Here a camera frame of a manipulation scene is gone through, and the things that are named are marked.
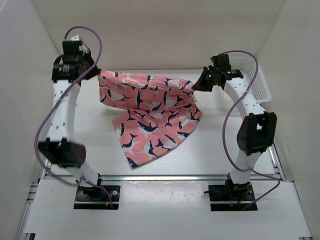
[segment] shark print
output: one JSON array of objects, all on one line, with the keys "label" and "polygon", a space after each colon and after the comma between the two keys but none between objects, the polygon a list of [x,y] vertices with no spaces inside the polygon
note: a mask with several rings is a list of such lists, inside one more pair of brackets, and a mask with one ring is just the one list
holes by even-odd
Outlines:
[{"label": "shark print", "polygon": [[189,80],[102,70],[98,85],[104,105],[126,111],[112,122],[131,168],[178,147],[202,116]]}]

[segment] pink shark print fabric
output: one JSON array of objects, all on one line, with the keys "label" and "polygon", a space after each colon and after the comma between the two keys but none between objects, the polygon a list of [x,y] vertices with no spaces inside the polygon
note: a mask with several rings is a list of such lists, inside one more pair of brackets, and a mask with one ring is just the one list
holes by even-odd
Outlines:
[{"label": "pink shark print fabric", "polygon": [[98,81],[100,102],[126,110],[112,122],[132,168],[176,148],[202,116],[191,81],[106,70]]}]

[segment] white wall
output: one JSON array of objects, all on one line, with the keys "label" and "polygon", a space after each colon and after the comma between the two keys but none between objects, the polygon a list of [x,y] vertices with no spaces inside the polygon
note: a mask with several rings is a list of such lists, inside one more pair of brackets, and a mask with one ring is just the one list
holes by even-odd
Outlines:
[{"label": "white wall", "polygon": [[[59,50],[66,29],[102,38],[99,67],[201,69],[231,49],[257,53],[284,0],[32,0]],[[94,35],[78,31],[96,56]]]},{"label": "white wall", "polygon": [[278,116],[275,143],[320,239],[320,1],[287,0],[258,58]]},{"label": "white wall", "polygon": [[31,182],[39,177],[33,139],[52,104],[56,56],[31,1],[7,0],[0,9],[1,240],[15,238]]}]

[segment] white panel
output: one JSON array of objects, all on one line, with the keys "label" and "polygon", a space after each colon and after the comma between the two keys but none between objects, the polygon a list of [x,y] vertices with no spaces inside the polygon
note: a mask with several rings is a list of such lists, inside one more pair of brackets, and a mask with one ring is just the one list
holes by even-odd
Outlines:
[{"label": "white panel", "polygon": [[[257,53],[284,0],[32,0],[59,50],[68,28],[102,38],[104,69],[200,69],[232,49]],[[78,31],[93,53],[94,36]]]},{"label": "white panel", "polygon": [[[201,70],[130,71],[155,76],[183,78],[196,82]],[[226,175],[232,169],[222,144],[222,126],[230,106],[223,100],[222,90],[195,92],[197,106],[203,117],[195,131],[176,149],[144,166],[131,169],[114,131],[112,120],[124,110],[108,107],[99,101],[98,80],[83,81],[75,110],[74,134],[77,142],[87,148],[86,159],[92,169],[103,175]],[[241,126],[240,114],[235,112],[228,120],[226,134],[228,149],[236,160],[236,136]],[[54,166],[58,174],[68,174]],[[265,152],[255,168],[258,172],[273,174],[271,156]]]},{"label": "white panel", "polygon": [[258,54],[278,116],[276,146],[320,239],[320,1],[287,0]]},{"label": "white panel", "polygon": [[[275,185],[253,181],[256,196]],[[298,240],[310,232],[293,183],[258,211],[211,212],[203,182],[122,182],[119,210],[73,209],[76,188],[42,180],[26,233],[35,240]]]},{"label": "white panel", "polygon": [[30,0],[0,9],[0,239],[14,239],[39,165],[36,129],[52,105],[57,51]]}]

